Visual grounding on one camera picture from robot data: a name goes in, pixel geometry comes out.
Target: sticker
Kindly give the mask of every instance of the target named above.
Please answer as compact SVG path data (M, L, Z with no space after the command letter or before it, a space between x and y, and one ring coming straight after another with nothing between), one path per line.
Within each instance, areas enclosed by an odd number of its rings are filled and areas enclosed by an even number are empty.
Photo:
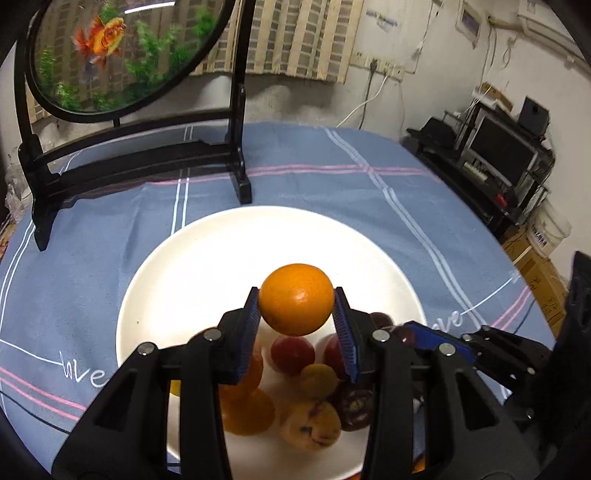
M393 18L388 18L388 17L382 15L381 13L376 12L375 10L372 10L370 8L368 8L365 11L365 15L367 17L375 18L378 27L381 28L382 30L384 30L386 33L390 32L394 27L398 26L398 22L396 20L394 20Z

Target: red fruit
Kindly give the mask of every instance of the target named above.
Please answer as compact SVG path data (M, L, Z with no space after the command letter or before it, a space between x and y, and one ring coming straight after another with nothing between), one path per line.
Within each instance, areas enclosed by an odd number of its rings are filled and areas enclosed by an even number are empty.
M275 369L296 377L304 367L314 363L316 354L312 344L303 337L280 336L271 345L271 360Z
M341 380L347 379L343 357L340 354L339 338L336 333L332 334L329 341L326 342L323 363L331 367Z

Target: black stand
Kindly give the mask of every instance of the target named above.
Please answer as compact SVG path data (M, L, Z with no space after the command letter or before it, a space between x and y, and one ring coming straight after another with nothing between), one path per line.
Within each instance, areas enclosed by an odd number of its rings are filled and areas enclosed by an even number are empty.
M231 0L226 0L224 9L231 12L233 3ZM139 180L157 174L181 170L182 168L224 164L227 171L230 172L240 204L252 203L252 188L246 176L242 151L242 130L246 102L246 89L244 86L246 57L254 8L254 0L245 0L242 4L234 52L232 92L228 108L202 110L184 115L130 122L123 125L121 125L119 117L114 113L115 116L111 119L113 127L87 135L45 153L41 148L39 137L32 132L28 119L25 74L30 71L28 43L31 41L31 34L28 37L27 32L21 34L17 41L14 65L15 104L22 138L22 144L18 149L18 158L33 195L31 217L35 224L35 242L39 250L43 251L47 248L51 227L57 212L61 208L71 206L80 195L106 186ZM201 59L204 58L215 41L217 41L217 37L208 41L197 56ZM38 92L34 82L29 81L29 87L34 96L40 101L41 106L45 108L46 102L43 102L43 96ZM52 109L50 105L47 105L47 107L48 111L55 111L55 108ZM69 120L67 112L61 112L59 116ZM95 161L62 174L51 173L48 168L50 162L65 155L116 138L175 125L224 119L228 120L228 133L225 141L221 143L208 144L197 140L177 145L166 145ZM72 115L69 121L76 121L76 115Z

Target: wall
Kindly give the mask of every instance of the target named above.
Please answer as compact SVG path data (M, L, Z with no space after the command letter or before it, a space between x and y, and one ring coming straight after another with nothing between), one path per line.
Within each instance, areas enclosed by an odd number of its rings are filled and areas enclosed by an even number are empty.
M499 0L495 14L504 14L509 20L508 12L517 10L516 3L504 1L503 5ZM591 254L591 79L567 68L563 59L525 37L519 38L509 65L503 68L506 40L514 36L514 32L499 30L495 64L486 77L515 104L513 114L521 111L526 96L550 111L548 131L557 161L548 180L549 199L573 226L570 237L550 258L559 273L568 279L574 252Z
M472 0L483 18L489 1L492 0ZM366 0L355 50L389 58L413 69L415 62L408 57L423 37L430 6L428 0ZM403 131L403 120L404 127L420 127L429 117L442 115L444 109L455 110L469 104L471 91L480 79L488 30L487 27L483 28L478 47L474 50L469 40L455 30L458 6L459 0L447 0L438 16L435 13L439 8L434 6L431 28L417 72L415 75L406 75L402 83L404 96L401 96L397 82L387 81L379 101L368 105L364 129L398 139ZM374 19L366 17L367 8L394 18L398 27L390 33L383 32ZM0 69L0 102L5 107L3 112L11 110L11 76L12 66L7 60ZM249 76L246 83L246 120L335 126L363 101L367 79L368 72L355 67L349 69L344 85L281 76ZM381 80L382 77L376 75L371 95L377 91ZM166 97L130 118L223 106L228 101L229 85L229 79L224 76L190 77ZM360 118L361 109L345 126L359 125ZM62 122L60 125L57 136L52 132L46 135L56 144L96 129L90 125L78 125L75 128ZM7 162L8 154L18 146L20 139L18 132L12 128L6 131L0 129L0 135L2 159Z

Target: speaker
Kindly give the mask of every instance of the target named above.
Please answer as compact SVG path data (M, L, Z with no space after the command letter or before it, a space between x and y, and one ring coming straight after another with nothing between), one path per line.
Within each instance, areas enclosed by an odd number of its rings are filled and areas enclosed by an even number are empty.
M534 137L542 137L550 124L550 113L536 101L525 97L518 123Z

